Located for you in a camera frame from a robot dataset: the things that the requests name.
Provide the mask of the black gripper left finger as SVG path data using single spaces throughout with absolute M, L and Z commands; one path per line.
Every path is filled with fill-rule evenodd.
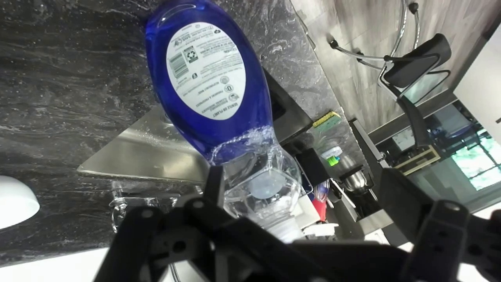
M 221 207 L 224 171 L 211 168 L 200 196 L 170 212 L 136 207 L 127 213 L 94 282 L 159 282 L 178 262 L 208 282 L 286 282 L 293 276 L 275 238 Z

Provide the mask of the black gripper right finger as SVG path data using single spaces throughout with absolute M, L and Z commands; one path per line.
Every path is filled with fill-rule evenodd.
M 432 199 L 396 169 L 380 169 L 372 204 L 413 245 L 401 253 L 399 282 L 457 282 L 458 267 L 473 265 L 488 282 L 501 282 L 499 212 L 488 220 L 463 204 Z

